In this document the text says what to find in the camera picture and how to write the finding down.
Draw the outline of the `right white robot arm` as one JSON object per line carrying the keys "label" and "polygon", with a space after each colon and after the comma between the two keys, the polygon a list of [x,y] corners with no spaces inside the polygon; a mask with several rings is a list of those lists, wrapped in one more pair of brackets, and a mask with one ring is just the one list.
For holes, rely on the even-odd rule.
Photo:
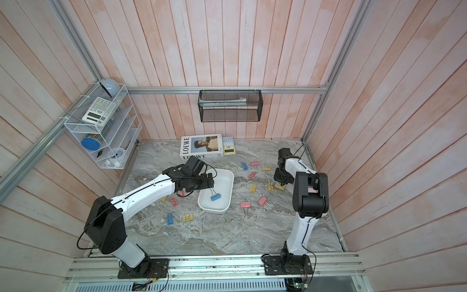
{"label": "right white robot arm", "polygon": [[289,148],[278,151],[278,168],[274,180],[281,186],[293,185],[293,230],[285,242],[286,257],[307,254],[308,241],[315,224],[329,210],[328,176],[309,168]]}

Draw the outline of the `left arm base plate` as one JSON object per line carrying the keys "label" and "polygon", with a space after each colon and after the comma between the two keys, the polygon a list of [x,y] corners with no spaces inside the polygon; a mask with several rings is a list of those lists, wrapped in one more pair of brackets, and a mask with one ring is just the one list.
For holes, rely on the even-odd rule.
{"label": "left arm base plate", "polygon": [[169,259],[144,259],[135,268],[120,262],[118,279],[166,278]]}

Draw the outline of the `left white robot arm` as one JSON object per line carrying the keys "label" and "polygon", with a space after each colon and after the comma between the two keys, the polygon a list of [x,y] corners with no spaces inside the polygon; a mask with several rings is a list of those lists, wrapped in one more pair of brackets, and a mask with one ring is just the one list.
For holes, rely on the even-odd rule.
{"label": "left white robot arm", "polygon": [[185,164],[169,167],[150,182],[123,195],[99,197],[91,207],[83,233],[102,254],[120,260],[130,273],[145,276],[152,270],[150,256],[126,234],[126,222],[163,197],[179,191],[214,187],[216,174],[208,173],[204,161],[191,157]]}

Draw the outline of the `white storage box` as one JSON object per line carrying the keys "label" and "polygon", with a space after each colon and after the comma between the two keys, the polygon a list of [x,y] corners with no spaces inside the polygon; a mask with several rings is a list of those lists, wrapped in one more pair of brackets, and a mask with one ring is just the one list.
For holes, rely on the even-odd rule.
{"label": "white storage box", "polygon": [[224,214],[231,205],[234,186],[234,174],[230,170],[217,169],[214,186],[201,190],[198,197],[198,206],[208,213]]}

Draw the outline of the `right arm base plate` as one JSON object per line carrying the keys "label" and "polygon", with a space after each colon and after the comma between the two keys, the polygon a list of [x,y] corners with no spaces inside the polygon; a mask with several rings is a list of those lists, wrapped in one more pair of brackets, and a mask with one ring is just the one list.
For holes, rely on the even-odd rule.
{"label": "right arm base plate", "polygon": [[261,256],[267,276],[300,275],[311,276],[313,264],[307,255],[270,255]]}

